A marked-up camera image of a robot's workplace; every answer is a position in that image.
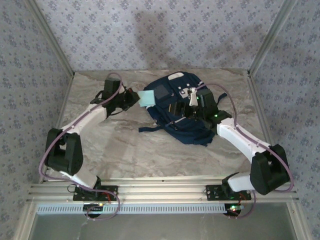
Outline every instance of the light blue tag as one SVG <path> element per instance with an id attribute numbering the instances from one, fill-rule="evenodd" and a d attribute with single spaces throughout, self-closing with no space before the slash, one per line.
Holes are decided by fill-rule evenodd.
<path id="1" fill-rule="evenodd" d="M 147 90 L 147 91 L 138 91 L 138 96 L 140 98 L 139 105 L 140 107 L 147 107 L 150 105 L 155 105 L 155 91 Z"/>

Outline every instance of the backpack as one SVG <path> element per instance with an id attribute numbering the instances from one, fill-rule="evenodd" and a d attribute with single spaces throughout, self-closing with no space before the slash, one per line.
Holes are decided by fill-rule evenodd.
<path id="1" fill-rule="evenodd" d="M 195 74 L 176 72 L 151 82 L 144 90 L 153 90 L 155 105 L 147 106 L 146 110 L 155 120 L 157 127 L 140 127 L 141 132 L 154 132 L 160 129 L 178 139 L 183 144 L 207 146 L 212 142 L 215 133 L 207 128 L 202 121 L 182 116 L 175 116 L 169 112 L 169 105 L 175 102 L 189 103 L 188 89 L 204 84 Z M 219 101 L 227 96 L 223 93 Z"/>

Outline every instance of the patterned wallpaper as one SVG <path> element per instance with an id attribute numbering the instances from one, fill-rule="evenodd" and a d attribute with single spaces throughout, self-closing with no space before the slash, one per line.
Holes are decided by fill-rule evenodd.
<path id="1" fill-rule="evenodd" d="M 73 71 L 248 69 L 283 0 L 36 0 Z"/>
<path id="2" fill-rule="evenodd" d="M 22 0 L 0 1 L 0 239 L 11 239 L 68 75 Z"/>
<path id="3" fill-rule="evenodd" d="M 299 0 L 254 77 L 320 239 L 320 2 Z"/>

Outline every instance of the gray marble table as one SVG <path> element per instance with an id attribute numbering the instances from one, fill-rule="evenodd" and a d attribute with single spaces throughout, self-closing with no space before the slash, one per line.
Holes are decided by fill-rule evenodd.
<path id="1" fill-rule="evenodd" d="M 196 74 L 204 83 L 225 86 L 234 99 L 238 123 L 263 139 L 262 129 L 247 82 L 241 69 L 181 69 Z M 141 91 L 150 82 L 176 71 L 117 71 L 124 85 Z M 67 99 L 62 126 L 88 106 L 103 89 L 108 71 L 77 72 Z M 210 87 L 217 97 L 223 91 Z M 219 108 L 232 115 L 230 100 Z M 172 177 L 197 175 L 229 175 L 245 172 L 250 163 L 234 146 L 215 136 L 207 147 L 184 145 L 164 130 L 138 133 L 139 127 L 152 127 L 153 119 L 138 104 L 128 111 L 111 116 L 92 129 L 82 140 L 84 162 L 101 179 L 135 177 Z"/>

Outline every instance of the marble surface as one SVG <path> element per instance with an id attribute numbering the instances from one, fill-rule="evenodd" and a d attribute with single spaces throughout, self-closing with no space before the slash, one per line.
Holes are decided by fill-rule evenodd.
<path id="1" fill-rule="evenodd" d="M 204 83 L 225 86 L 234 99 L 238 123 L 263 139 L 260 123 L 250 96 L 247 73 L 241 69 L 184 69 L 196 74 Z M 174 70 L 117 71 L 124 85 L 141 91 L 150 82 Z M 81 114 L 103 89 L 108 71 L 77 72 L 65 107 L 62 126 Z M 215 98 L 223 93 L 210 87 Z M 219 109 L 232 115 L 228 98 Z M 228 175 L 250 169 L 246 157 L 233 145 L 215 136 L 207 147 L 184 145 L 164 130 L 138 133 L 140 127 L 152 127 L 153 119 L 138 104 L 128 111 L 111 116 L 81 139 L 84 162 L 101 179 L 134 177 L 171 177 Z"/>

